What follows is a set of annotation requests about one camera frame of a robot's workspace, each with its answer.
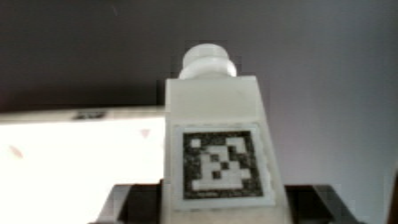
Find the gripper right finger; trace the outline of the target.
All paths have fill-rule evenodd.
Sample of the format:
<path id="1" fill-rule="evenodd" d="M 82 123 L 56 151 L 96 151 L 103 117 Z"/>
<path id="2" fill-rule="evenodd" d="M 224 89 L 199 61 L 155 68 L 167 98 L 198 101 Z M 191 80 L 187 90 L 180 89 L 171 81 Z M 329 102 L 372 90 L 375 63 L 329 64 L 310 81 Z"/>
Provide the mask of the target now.
<path id="1" fill-rule="evenodd" d="M 331 185 L 286 185 L 294 224 L 366 224 L 358 220 Z"/>

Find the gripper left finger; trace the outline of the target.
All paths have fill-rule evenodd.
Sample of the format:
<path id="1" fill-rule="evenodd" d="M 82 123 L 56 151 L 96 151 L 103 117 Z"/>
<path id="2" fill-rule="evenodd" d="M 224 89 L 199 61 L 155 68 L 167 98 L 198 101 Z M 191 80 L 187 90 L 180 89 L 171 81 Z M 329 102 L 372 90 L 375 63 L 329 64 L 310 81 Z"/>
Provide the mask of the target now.
<path id="1" fill-rule="evenodd" d="M 160 224 L 162 186 L 118 184 L 89 224 Z"/>

